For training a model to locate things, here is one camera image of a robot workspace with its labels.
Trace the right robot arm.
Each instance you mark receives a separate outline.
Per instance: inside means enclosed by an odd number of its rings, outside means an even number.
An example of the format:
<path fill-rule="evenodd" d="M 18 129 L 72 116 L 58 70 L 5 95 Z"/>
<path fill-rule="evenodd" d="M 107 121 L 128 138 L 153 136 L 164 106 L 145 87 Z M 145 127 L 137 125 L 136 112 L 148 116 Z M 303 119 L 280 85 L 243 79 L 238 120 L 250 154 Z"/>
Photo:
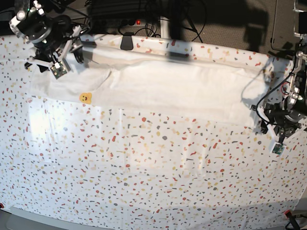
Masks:
<path fill-rule="evenodd" d="M 70 71 L 66 61 L 73 54 L 77 63 L 82 64 L 83 44 L 81 36 L 92 26 L 72 22 L 65 10 L 85 18 L 87 14 L 69 7 L 70 0 L 17 0 L 15 16 L 10 20 L 11 31 L 27 43 L 32 43 L 35 56 L 27 58 L 25 69 L 37 65 L 40 72 L 50 71 L 59 78 Z"/>

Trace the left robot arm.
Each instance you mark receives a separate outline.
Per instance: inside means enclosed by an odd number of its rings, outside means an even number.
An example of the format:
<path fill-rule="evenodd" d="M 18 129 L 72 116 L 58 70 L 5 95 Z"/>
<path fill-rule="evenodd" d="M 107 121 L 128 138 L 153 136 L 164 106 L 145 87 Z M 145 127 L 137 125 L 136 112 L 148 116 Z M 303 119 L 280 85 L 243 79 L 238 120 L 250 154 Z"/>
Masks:
<path fill-rule="evenodd" d="M 270 153 L 281 156 L 286 149 L 285 141 L 295 137 L 300 131 L 306 131 L 300 123 L 307 117 L 307 11 L 298 8 L 299 4 L 306 5 L 305 0 L 295 0 L 293 12 L 294 36 L 299 43 L 293 51 L 283 49 L 293 58 L 293 67 L 289 75 L 273 89 L 269 90 L 251 110 L 260 118 L 261 133 L 269 133 L 272 141 Z M 283 99 L 279 103 L 260 103 L 270 94 L 280 89 Z"/>

